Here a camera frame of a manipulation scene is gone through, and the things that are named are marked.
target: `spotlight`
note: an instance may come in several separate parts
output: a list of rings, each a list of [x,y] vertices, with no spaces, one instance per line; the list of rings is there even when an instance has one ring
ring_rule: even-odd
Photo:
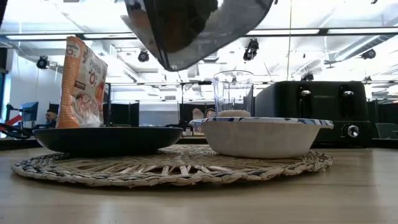
[[[363,78],[364,82],[370,82],[372,81],[372,78],[370,76],[366,76],[365,78]]]
[[[146,50],[141,50],[141,53],[138,55],[138,61],[147,62],[149,60],[149,54]]]
[[[37,61],[37,68],[39,69],[48,69],[50,66],[50,62],[47,60],[48,56],[40,56],[40,59]]]
[[[366,59],[374,59],[376,56],[376,51],[374,51],[373,49],[368,50],[367,52],[363,53],[361,55],[361,58],[366,60]]]
[[[307,72],[301,76],[301,81],[313,81],[313,73]]]
[[[251,39],[248,47],[244,51],[243,60],[245,61],[253,60],[254,57],[257,55],[258,49],[259,49],[259,42],[257,41],[257,39]]]

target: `wooden table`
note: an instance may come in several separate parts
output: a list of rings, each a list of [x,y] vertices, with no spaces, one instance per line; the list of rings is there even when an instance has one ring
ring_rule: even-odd
[[[46,149],[0,151],[0,223],[398,223],[398,151],[323,149],[326,173],[222,186],[97,189],[15,175]]]

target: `white wall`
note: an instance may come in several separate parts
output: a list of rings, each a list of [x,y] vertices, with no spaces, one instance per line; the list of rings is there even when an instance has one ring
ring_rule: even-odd
[[[6,105],[10,103],[19,108],[21,104],[38,101],[39,110],[36,124],[45,123],[45,113],[49,109],[49,103],[59,104],[61,96],[62,74],[54,70],[39,70],[34,62],[18,56],[15,50],[8,50],[7,70],[2,119],[6,117]],[[18,113],[12,111],[10,118]]]

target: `black toaster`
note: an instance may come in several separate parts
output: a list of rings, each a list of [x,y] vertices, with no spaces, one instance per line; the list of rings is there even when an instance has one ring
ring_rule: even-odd
[[[277,82],[256,96],[257,117],[312,118],[333,121],[314,143],[367,146],[371,123],[361,82]]]

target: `drinking glass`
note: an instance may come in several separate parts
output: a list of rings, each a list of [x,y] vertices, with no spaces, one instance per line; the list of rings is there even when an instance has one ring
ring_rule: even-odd
[[[213,77],[216,114],[246,110],[252,115],[253,74],[242,70],[220,72]]]

